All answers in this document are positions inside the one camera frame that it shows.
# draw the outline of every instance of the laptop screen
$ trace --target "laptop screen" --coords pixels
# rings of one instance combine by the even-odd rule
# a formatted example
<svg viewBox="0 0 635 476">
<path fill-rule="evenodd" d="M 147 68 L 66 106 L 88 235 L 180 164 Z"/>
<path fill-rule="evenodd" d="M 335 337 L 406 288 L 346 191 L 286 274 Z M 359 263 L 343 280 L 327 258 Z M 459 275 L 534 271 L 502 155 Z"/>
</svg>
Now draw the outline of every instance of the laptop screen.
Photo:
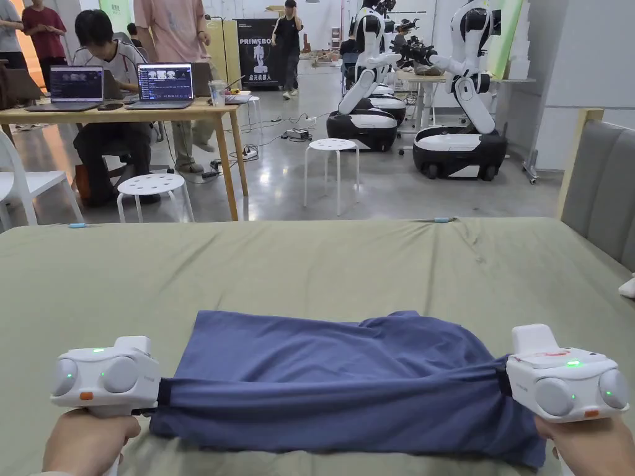
<svg viewBox="0 0 635 476">
<path fill-rule="evenodd" d="M 194 99 L 192 92 L 192 65 L 140 64 L 139 99 L 141 101 L 187 101 Z"/>
<path fill-rule="evenodd" d="M 104 69 L 93 66 L 51 66 L 52 102 L 103 102 Z"/>
</svg>

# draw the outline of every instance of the black banner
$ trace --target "black banner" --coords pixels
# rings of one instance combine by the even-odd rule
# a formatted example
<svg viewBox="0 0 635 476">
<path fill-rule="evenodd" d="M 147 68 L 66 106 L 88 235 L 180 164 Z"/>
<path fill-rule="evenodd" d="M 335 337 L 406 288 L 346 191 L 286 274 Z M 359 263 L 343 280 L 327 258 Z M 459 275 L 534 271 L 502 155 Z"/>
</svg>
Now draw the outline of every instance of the black banner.
<svg viewBox="0 0 635 476">
<path fill-rule="evenodd" d="M 275 18 L 236 20 L 243 86 L 278 85 L 280 66 L 271 45 L 276 21 Z"/>
</svg>

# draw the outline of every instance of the bed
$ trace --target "bed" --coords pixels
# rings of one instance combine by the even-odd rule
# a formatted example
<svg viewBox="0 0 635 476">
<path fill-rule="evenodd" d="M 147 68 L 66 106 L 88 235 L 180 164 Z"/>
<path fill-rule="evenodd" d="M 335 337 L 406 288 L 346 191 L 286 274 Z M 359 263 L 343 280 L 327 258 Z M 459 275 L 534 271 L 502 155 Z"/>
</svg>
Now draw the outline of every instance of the bed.
<svg viewBox="0 0 635 476">
<path fill-rule="evenodd" d="M 512 350 L 512 327 L 544 322 L 635 382 L 635 303 L 617 293 L 631 274 L 555 219 L 23 227 L 0 235 L 0 263 L 3 476 L 40 470 L 62 412 L 47 401 L 60 353 L 144 334 L 171 376 L 201 309 L 332 321 L 416 310 L 465 326 L 494 355 Z M 635 428 L 635 412 L 626 420 Z M 147 432 L 125 456 L 120 474 L 138 476 L 531 473 L 449 456 L 215 453 Z M 548 457 L 542 473 L 559 471 Z"/>
</svg>

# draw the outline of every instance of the white plastic stool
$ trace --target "white plastic stool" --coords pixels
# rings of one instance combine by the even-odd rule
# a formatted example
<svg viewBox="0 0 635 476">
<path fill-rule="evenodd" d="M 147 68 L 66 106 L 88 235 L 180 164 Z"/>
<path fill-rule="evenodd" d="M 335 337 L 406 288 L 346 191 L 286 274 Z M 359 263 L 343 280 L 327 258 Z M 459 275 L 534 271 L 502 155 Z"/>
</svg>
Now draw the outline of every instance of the white plastic stool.
<svg viewBox="0 0 635 476">
<path fill-rule="evenodd" d="M 341 163 L 340 150 L 355 149 L 357 159 L 357 187 L 355 188 L 355 202 L 359 203 L 359 146 L 350 140 L 344 139 L 320 139 L 313 141 L 307 147 L 304 153 L 304 206 L 307 205 L 307 182 L 309 172 L 309 149 L 324 150 L 327 152 L 335 151 L 337 155 L 337 216 L 340 216 L 340 182 L 341 182 Z M 328 156 L 324 156 L 324 194 L 326 195 L 326 184 L 328 182 Z"/>
<path fill-rule="evenodd" d="M 262 114 L 260 111 L 260 98 L 258 96 L 252 96 L 251 99 L 249 99 L 249 102 L 252 102 L 254 108 L 256 109 L 256 119 L 260 124 L 260 135 L 262 135 Z"/>
<path fill-rule="evenodd" d="M 172 190 L 176 190 L 179 187 L 183 187 L 185 206 L 187 206 L 187 212 L 190 215 L 190 220 L 194 222 L 194 212 L 192 212 L 192 204 L 190 203 L 190 195 L 187 193 L 185 180 L 180 175 L 175 175 L 173 173 L 151 173 L 148 175 L 139 175 L 137 177 L 129 178 L 125 182 L 119 184 L 117 187 L 117 190 L 119 191 L 119 197 L 117 197 L 119 221 L 121 223 L 126 223 L 126 217 L 123 215 L 123 205 L 121 204 L 124 195 L 132 195 L 135 198 L 139 223 L 143 223 L 144 218 L 141 215 L 141 202 L 139 201 L 139 197 L 145 195 L 164 194 L 166 192 L 172 200 L 175 216 L 178 219 L 179 209 Z"/>
</svg>

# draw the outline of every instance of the concrete floor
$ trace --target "concrete floor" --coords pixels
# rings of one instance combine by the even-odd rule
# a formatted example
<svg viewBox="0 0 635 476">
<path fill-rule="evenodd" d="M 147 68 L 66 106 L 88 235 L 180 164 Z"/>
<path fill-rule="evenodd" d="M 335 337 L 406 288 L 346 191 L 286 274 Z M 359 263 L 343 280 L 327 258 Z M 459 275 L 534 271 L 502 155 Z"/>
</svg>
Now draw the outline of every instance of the concrete floor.
<svg viewBox="0 0 635 476">
<path fill-rule="evenodd" d="M 259 91 L 263 120 L 277 117 L 298 118 L 320 116 L 337 108 L 340 91 L 340 74 L 337 68 L 312 69 L 307 62 L 300 65 L 300 94 L 291 101 L 283 101 L 275 91 Z M 249 113 L 255 122 L 253 107 Z M 241 124 L 248 124 L 245 106 L 239 113 Z M 303 116 L 297 126 L 307 127 Z M 315 139 L 326 137 L 326 116 L 320 117 L 312 131 Z M 293 127 L 289 121 L 267 122 L 264 136 L 257 126 L 243 133 L 245 144 L 265 144 Z M 227 118 L 226 129 L 229 129 Z M 79 158 L 72 146 L 76 129 L 72 125 L 47 126 L 34 131 L 15 134 L 17 149 L 28 171 L 59 169 L 70 179 Z M 231 134 L 226 134 L 228 145 L 233 147 Z M 520 163 L 508 160 L 500 174 L 491 182 L 480 180 L 428 180 L 414 167 L 411 155 L 399 156 L 400 145 L 409 145 L 412 136 L 404 136 L 392 150 L 381 153 L 365 153 L 361 156 L 361 202 L 354 203 L 355 163 L 354 154 L 342 154 L 342 215 L 343 220 L 367 220 L 374 218 L 434 218 L 440 216 L 553 216 L 556 210 L 561 176 L 541 179 L 530 185 L 521 170 Z M 336 214 L 336 166 L 335 156 L 330 159 L 329 194 L 323 195 L 323 162 L 315 152 L 309 164 L 309 205 L 302 207 L 304 193 L 304 150 L 306 143 L 292 143 L 280 138 L 260 148 L 257 161 L 246 164 L 249 197 L 243 197 L 237 167 L 232 167 L 232 179 L 236 191 L 238 213 L 241 220 L 335 220 Z M 209 168 L 218 154 L 209 154 L 195 148 L 197 162 Z M 155 144 L 152 164 L 171 164 L 166 141 Z M 201 181 L 200 176 L 188 176 Z M 69 203 L 61 190 L 55 187 L 35 201 L 40 224 L 69 223 L 75 221 Z M 204 185 L 188 183 L 188 190 L 196 221 L 230 220 L 225 185 L 222 177 L 210 179 Z M 136 221 L 133 201 L 126 204 L 128 221 Z M 21 207 L 10 210 L 14 225 L 25 225 Z M 83 209 L 88 223 L 118 222 L 116 205 L 102 209 Z M 185 214 L 179 217 L 185 220 Z M 145 221 L 173 221 L 170 200 L 144 206 Z"/>
</svg>

